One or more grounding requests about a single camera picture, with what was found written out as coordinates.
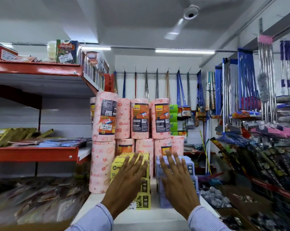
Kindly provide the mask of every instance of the striped shirt sleeve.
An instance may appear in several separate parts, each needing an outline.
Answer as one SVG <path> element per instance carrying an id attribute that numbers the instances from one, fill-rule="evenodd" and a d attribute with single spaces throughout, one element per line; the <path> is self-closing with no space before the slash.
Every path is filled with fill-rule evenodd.
<path id="1" fill-rule="evenodd" d="M 103 204 L 97 204 L 66 231 L 111 231 L 113 217 Z"/>
<path id="2" fill-rule="evenodd" d="M 229 231 L 230 229 L 203 206 L 197 206 L 188 218 L 192 231 Z"/>

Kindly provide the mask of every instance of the hand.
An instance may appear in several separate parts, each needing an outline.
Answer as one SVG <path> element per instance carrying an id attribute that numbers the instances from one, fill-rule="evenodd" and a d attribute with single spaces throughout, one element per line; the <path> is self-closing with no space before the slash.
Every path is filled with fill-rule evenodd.
<path id="1" fill-rule="evenodd" d="M 109 210 L 113 220 L 136 198 L 143 183 L 141 178 L 146 172 L 148 161 L 145 160 L 142 165 L 143 155 L 136 161 L 138 155 L 135 153 L 130 162 L 129 156 L 125 158 L 101 202 Z"/>
<path id="2" fill-rule="evenodd" d="M 160 156 L 160 163 L 166 178 L 162 178 L 166 198 L 170 201 L 173 208 L 178 211 L 186 220 L 194 208 L 200 206 L 197 192 L 191 180 L 185 159 L 178 158 L 174 153 L 175 162 L 172 153 L 167 152 L 167 160 L 172 172 L 164 162 L 163 156 Z"/>

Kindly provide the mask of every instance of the shirt sleeve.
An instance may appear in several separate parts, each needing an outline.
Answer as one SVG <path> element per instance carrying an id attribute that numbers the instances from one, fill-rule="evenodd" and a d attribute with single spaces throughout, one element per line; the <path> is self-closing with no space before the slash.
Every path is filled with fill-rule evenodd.
<path id="1" fill-rule="evenodd" d="M 103 204 L 97 204 L 66 231 L 111 231 L 113 217 Z"/>
<path id="2" fill-rule="evenodd" d="M 203 206 L 197 206 L 188 218 L 192 231 L 229 231 L 230 229 Z"/>

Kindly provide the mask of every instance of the fluorescent light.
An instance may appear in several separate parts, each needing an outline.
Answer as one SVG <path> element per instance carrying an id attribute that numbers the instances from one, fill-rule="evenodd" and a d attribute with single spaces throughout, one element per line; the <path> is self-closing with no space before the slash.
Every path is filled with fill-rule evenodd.
<path id="1" fill-rule="evenodd" d="M 106 46 L 82 46 L 82 50 L 111 50 L 111 47 Z"/>
<path id="2" fill-rule="evenodd" d="M 156 49 L 156 53 L 173 54 L 215 54 L 215 50 Z"/>
<path id="3" fill-rule="evenodd" d="M 12 43 L 0 43 L 0 44 L 3 45 L 3 46 L 5 46 L 5 47 L 7 47 L 7 48 L 10 48 L 10 49 L 13 48 Z"/>

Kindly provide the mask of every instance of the ceiling fan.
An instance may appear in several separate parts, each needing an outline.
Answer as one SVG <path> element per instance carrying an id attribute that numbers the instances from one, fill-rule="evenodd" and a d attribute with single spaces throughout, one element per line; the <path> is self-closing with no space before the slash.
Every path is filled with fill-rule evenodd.
<path id="1" fill-rule="evenodd" d="M 187 7 L 184 10 L 183 16 L 178 20 L 176 25 L 165 35 L 165 39 L 175 40 L 180 34 L 184 26 L 192 19 L 196 18 L 199 14 L 214 13 L 221 10 L 231 9 L 238 7 L 243 3 L 244 0 L 229 0 L 220 2 L 218 4 L 213 4 L 200 8 L 197 6 L 198 0 L 181 0 L 181 4 Z"/>

